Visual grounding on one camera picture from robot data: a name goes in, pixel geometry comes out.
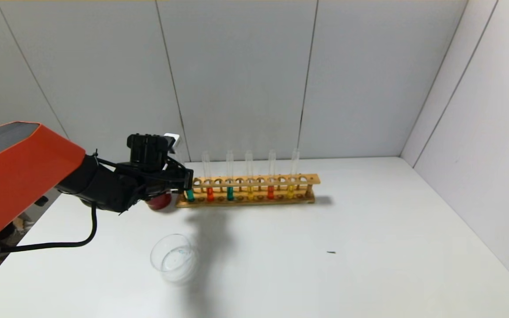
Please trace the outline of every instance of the wall seam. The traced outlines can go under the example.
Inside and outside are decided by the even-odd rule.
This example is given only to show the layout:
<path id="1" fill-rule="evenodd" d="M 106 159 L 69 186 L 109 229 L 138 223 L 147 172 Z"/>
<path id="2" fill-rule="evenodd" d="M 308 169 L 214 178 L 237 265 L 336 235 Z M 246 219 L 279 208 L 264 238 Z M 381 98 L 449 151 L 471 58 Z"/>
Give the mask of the wall seam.
<path id="1" fill-rule="evenodd" d="M 443 67 L 443 64 L 445 62 L 445 59 L 447 58 L 447 54 L 449 53 L 449 49 L 451 48 L 451 44 L 453 43 L 453 40 L 455 38 L 455 35 L 457 34 L 457 30 L 459 29 L 461 22 L 463 20 L 463 15 L 465 14 L 465 11 L 467 10 L 467 6 L 470 0 L 467 0 L 465 2 L 465 6 L 463 7 L 463 12 L 461 12 L 461 16 L 459 17 L 459 22 L 457 23 L 457 26 L 455 27 L 455 30 L 453 32 L 453 35 L 451 36 L 451 40 L 449 41 L 449 45 L 447 45 L 447 50 L 445 50 L 445 54 L 443 55 L 443 59 L 441 60 L 441 64 L 439 64 L 439 68 L 437 69 L 437 73 L 435 74 L 435 77 L 433 78 L 433 82 L 431 86 L 429 87 L 428 94 L 425 96 L 424 103 L 422 104 L 422 108 L 420 108 L 420 111 L 418 112 L 418 116 L 416 116 L 416 120 L 414 121 L 414 125 L 412 125 L 412 130 L 410 131 L 410 134 L 408 135 L 408 138 L 406 139 L 406 142 L 404 143 L 404 147 L 402 147 L 402 151 L 400 151 L 400 155 L 398 157 L 402 157 L 402 154 L 404 153 L 404 148 L 408 144 L 408 141 L 410 141 L 410 137 L 412 137 L 412 133 L 414 132 L 414 129 L 416 128 L 416 125 L 418 124 L 418 120 L 420 119 L 420 116 L 422 115 L 422 112 L 424 111 L 425 105 L 428 102 L 429 95 L 431 94 L 433 87 L 435 85 L 435 82 L 437 80 L 437 76 L 439 76 L 439 73 L 441 72 L 441 68 Z"/>
<path id="2" fill-rule="evenodd" d="M 441 122 L 442 117 L 445 115 L 445 112 L 447 111 L 447 107 L 449 107 L 449 104 L 451 103 L 451 100 L 455 96 L 455 93 L 456 93 L 457 89 L 459 88 L 459 85 L 461 84 L 461 81 L 463 81 L 463 78 L 464 78 L 464 76 L 465 76 L 465 74 L 466 74 L 466 72 L 468 70 L 468 67 L 471 65 L 472 59 L 475 56 L 475 53 L 476 53 L 477 49 L 479 48 L 479 44 L 482 41 L 482 38 L 484 37 L 484 34 L 486 33 L 486 28 L 488 27 L 488 25 L 490 23 L 490 20 L 492 20 L 492 16 L 494 14 L 494 10 L 496 10 L 496 6 L 498 5 L 498 2 L 499 2 L 499 0 L 496 0 L 494 6 L 492 7 L 492 11 L 490 12 L 488 20 L 486 21 L 486 24 L 485 24 L 484 28 L 482 29 L 482 33 L 480 34 L 479 40 L 478 40 L 478 42 L 476 42 L 475 49 L 473 49 L 471 57 L 469 58 L 469 60 L 467 62 L 467 65 L 465 66 L 465 69 L 463 70 L 463 73 L 461 74 L 461 77 L 459 78 L 459 81 L 455 85 L 455 88 L 453 89 L 453 92 L 451 93 L 451 96 L 449 97 L 449 100 L 447 101 L 447 104 L 445 105 L 445 108 L 443 109 L 439 119 L 437 119 L 437 123 L 433 127 L 432 132 L 430 133 L 430 135 L 429 135 L 425 145 L 423 146 L 422 151 L 420 151 L 420 155 L 418 155 L 418 158 L 416 159 L 416 162 L 414 163 L 414 165 L 412 165 L 412 168 L 416 168 L 416 165 L 418 164 L 418 162 L 420 161 L 420 158 L 424 154 L 424 151 L 425 151 L 427 145 L 429 144 L 429 141 L 433 137 L 433 133 L 435 133 L 435 131 L 437 130 L 437 126 Z"/>
<path id="3" fill-rule="evenodd" d="M 309 66 L 311 64 L 311 52 L 313 51 L 313 38 L 315 38 L 315 25 L 317 24 L 317 10 L 318 10 L 318 8 L 319 8 L 319 0 L 315 0 L 315 16 L 313 17 L 313 30 L 311 31 L 311 43 L 309 44 L 308 70 L 305 73 L 304 97 L 301 102 L 300 128 L 297 131 L 296 148 L 300 147 L 301 123 L 304 119 L 305 97 L 308 92 Z"/>
<path id="4" fill-rule="evenodd" d="M 42 90 L 42 87 L 40 85 L 40 83 L 38 82 L 38 79 L 37 77 L 34 75 L 34 71 L 33 69 L 30 67 L 30 64 L 29 62 L 27 61 L 27 57 L 25 56 L 25 54 L 23 53 L 23 50 L 21 49 L 21 46 L 19 45 L 19 42 L 17 41 L 17 38 L 15 37 L 15 34 L 13 33 L 13 30 L 11 30 L 11 26 L 4 14 L 4 11 L 2 10 L 1 6 L 0 6 L 0 12 L 1 12 L 1 16 L 4 18 L 4 21 L 5 21 L 5 24 L 7 25 L 8 27 L 8 30 L 9 32 L 11 33 L 11 36 L 13 37 L 13 41 L 15 42 L 17 48 L 19 49 L 19 52 L 21 53 L 21 56 L 23 57 L 23 61 L 25 61 L 25 64 L 27 65 L 27 68 L 29 69 L 30 71 L 30 74 L 33 76 L 34 78 L 34 82 L 37 83 L 37 86 L 38 88 L 40 89 L 41 93 L 42 93 L 42 96 L 44 97 L 45 101 L 46 101 L 46 104 L 48 105 L 48 107 L 50 108 L 50 111 L 52 111 L 54 117 L 56 118 L 56 121 L 58 121 L 58 124 L 60 125 L 60 128 L 62 129 L 62 132 L 64 133 L 64 135 L 70 139 L 68 133 L 66 132 L 66 129 L 64 129 L 64 125 L 62 124 L 62 122 L 60 121 L 60 119 L 58 118 L 58 115 L 56 114 L 56 111 L 54 111 L 54 107 L 52 107 L 52 105 L 50 104 L 50 101 L 48 100 L 48 97 L 46 96 L 46 94 L 44 93 L 44 91 Z"/>
<path id="5" fill-rule="evenodd" d="M 168 46 L 166 45 L 166 37 L 164 36 L 164 28 L 162 27 L 162 20 L 160 18 L 160 8 L 158 7 L 158 0 L 154 0 L 156 5 L 156 13 L 158 15 L 158 24 L 160 25 L 160 32 L 162 34 L 162 42 L 164 43 L 164 51 L 166 52 L 166 60 L 168 60 L 168 70 L 170 70 L 170 79 L 172 79 L 172 87 L 174 87 L 174 96 L 176 97 L 176 106 L 178 107 L 178 114 L 180 115 L 180 125 L 182 126 L 182 134 L 186 142 L 186 150 L 188 151 L 188 159 L 192 162 L 192 154 L 188 145 L 188 138 L 186 137 L 186 129 L 184 128 L 184 119 L 182 118 L 182 110 L 180 109 L 180 102 L 178 100 L 178 92 L 176 92 L 176 82 L 174 81 L 174 74 L 172 74 L 172 64 L 170 63 L 170 56 L 168 55 Z"/>

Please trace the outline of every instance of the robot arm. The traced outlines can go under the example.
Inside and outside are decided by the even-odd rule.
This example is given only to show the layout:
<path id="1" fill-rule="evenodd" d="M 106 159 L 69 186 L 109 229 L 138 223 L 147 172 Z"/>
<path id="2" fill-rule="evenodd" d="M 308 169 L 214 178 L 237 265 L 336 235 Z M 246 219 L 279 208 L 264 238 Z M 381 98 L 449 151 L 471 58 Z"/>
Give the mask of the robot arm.
<path id="1" fill-rule="evenodd" d="M 168 157 L 175 142 L 171 136 L 130 135 L 130 161 L 110 163 L 40 123 L 1 125 L 0 231 L 52 187 L 79 197 L 93 213 L 121 213 L 139 200 L 191 189 L 194 172 Z"/>

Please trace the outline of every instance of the yellow liquid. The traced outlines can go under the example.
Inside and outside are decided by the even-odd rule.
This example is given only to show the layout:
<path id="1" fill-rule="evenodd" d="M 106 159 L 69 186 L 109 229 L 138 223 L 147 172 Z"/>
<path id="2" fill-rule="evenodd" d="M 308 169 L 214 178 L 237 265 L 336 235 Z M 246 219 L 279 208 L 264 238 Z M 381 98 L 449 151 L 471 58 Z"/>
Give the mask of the yellow liquid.
<path id="1" fill-rule="evenodd" d="M 255 199 L 255 194 L 253 193 L 253 187 L 247 187 L 247 197 L 249 200 Z"/>
<path id="2" fill-rule="evenodd" d="M 293 185 L 289 185 L 288 186 L 288 192 L 286 193 L 286 197 L 288 199 L 293 198 Z"/>

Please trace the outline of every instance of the red object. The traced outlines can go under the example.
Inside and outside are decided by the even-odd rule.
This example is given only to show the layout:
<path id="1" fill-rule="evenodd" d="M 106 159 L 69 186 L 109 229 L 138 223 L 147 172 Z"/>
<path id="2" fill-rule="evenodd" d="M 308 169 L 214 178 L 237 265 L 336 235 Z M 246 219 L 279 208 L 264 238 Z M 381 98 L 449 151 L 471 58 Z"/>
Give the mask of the red object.
<path id="1" fill-rule="evenodd" d="M 213 188 L 208 188 L 208 201 L 214 201 L 216 197 L 213 195 Z"/>
<path id="2" fill-rule="evenodd" d="M 168 206 L 172 201 L 172 195 L 170 193 L 164 193 L 158 197 L 154 197 L 147 201 L 147 204 L 151 210 L 160 210 Z"/>
<path id="3" fill-rule="evenodd" d="M 267 197 L 269 199 L 271 199 L 271 200 L 274 199 L 274 186 L 273 185 L 269 185 L 268 186 L 268 195 L 267 195 Z"/>
<path id="4" fill-rule="evenodd" d="M 81 147 L 40 123 L 1 125 L 0 230 L 78 168 L 84 156 Z"/>

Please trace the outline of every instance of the water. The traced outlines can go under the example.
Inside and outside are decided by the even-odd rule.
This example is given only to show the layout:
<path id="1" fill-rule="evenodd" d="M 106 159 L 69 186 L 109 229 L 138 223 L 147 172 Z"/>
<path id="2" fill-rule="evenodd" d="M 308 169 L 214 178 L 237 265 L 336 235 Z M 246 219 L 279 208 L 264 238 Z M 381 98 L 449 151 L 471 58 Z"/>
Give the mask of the water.
<path id="1" fill-rule="evenodd" d="M 162 260 L 162 272 L 171 272 L 182 267 L 190 259 L 190 249 L 185 246 L 176 247 Z"/>

